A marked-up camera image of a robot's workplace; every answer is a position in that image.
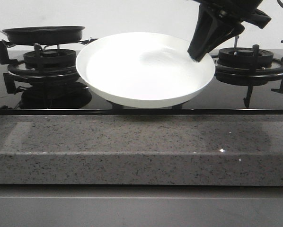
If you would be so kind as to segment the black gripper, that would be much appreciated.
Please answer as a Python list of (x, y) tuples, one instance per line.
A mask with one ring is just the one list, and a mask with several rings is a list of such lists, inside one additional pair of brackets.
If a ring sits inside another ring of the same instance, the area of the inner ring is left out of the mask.
[(221, 17), (246, 21), (263, 29), (271, 18), (259, 10), (262, 0), (196, 0), (200, 3), (198, 21), (187, 52), (192, 59), (202, 58), (223, 42), (241, 34), (241, 23), (227, 25)]

